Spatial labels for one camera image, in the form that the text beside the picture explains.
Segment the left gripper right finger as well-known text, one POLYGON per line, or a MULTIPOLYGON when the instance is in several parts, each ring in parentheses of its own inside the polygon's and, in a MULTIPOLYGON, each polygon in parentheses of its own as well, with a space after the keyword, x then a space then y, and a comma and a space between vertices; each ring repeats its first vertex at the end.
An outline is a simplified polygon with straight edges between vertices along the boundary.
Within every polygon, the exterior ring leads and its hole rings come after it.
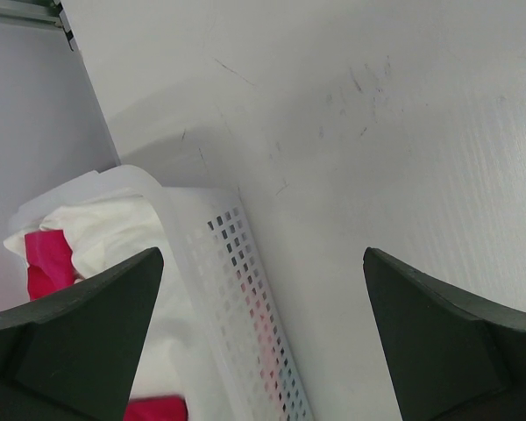
POLYGON ((363 269, 403 419, 526 420, 526 312, 378 248, 363 269))

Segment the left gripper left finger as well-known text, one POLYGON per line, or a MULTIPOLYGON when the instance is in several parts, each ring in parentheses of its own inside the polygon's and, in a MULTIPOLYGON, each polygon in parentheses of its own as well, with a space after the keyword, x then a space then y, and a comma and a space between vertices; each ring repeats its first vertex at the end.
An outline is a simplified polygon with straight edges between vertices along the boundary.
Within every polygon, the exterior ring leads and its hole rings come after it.
POLYGON ((0 312, 0 420, 121 420, 163 270, 150 248, 0 312))

